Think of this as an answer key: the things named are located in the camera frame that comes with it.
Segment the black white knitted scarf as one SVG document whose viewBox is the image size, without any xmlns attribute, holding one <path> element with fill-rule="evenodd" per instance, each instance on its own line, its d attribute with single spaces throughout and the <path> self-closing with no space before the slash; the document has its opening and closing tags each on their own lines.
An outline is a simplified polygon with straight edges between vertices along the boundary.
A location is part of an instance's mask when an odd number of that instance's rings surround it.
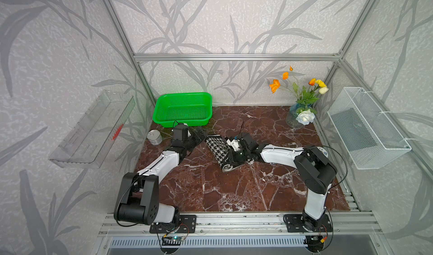
<svg viewBox="0 0 433 255">
<path fill-rule="evenodd" d="M 206 145 L 211 150 L 212 154 L 215 156 L 219 166 L 223 172 L 230 172 L 234 169 L 228 169 L 228 153 L 229 147 L 226 142 L 228 138 L 224 138 L 221 135 L 208 135 L 205 139 Z"/>
</svg>

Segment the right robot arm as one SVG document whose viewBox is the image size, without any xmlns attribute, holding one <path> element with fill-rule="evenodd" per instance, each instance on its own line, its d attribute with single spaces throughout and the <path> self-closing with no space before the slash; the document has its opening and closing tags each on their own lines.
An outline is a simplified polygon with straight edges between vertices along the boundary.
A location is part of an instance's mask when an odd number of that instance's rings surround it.
<svg viewBox="0 0 433 255">
<path fill-rule="evenodd" d="M 295 168 L 307 187 L 307 200 L 301 224 L 306 231 L 315 232 L 325 219 L 325 203 L 337 174 L 326 150 L 318 146 L 287 148 L 259 144 L 248 133 L 226 139 L 229 159 L 237 164 L 257 161 Z"/>
</svg>

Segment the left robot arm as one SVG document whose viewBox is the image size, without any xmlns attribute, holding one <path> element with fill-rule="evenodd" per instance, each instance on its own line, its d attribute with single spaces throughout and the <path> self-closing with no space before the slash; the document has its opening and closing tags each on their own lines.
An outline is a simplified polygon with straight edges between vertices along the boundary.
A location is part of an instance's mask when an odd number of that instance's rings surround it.
<svg viewBox="0 0 433 255">
<path fill-rule="evenodd" d="M 205 140 L 207 134 L 201 127 L 180 123 L 173 128 L 173 138 L 161 155 L 146 168 L 136 173 L 126 173 L 121 181 L 113 217 L 120 225 L 130 222 L 180 225 L 178 208 L 161 204 L 160 182 Z"/>
</svg>

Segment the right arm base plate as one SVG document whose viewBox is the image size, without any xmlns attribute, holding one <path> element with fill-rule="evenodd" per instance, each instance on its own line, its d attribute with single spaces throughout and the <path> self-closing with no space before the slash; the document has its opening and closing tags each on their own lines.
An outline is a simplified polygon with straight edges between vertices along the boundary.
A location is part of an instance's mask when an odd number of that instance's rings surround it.
<svg viewBox="0 0 433 255">
<path fill-rule="evenodd" d="M 286 214 L 283 217 L 288 232 L 333 232 L 333 225 L 328 214 L 323 214 L 318 220 L 307 214 Z"/>
</svg>

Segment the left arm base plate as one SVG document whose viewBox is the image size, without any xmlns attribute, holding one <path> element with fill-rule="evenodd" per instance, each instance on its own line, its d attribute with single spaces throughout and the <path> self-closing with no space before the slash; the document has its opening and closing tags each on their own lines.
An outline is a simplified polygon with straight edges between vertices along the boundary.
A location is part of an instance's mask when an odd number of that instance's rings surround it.
<svg viewBox="0 0 433 255">
<path fill-rule="evenodd" d="M 150 227 L 150 234 L 191 234 L 195 233 L 197 225 L 196 215 L 175 216 L 175 221 L 171 223 L 154 223 Z"/>
</svg>

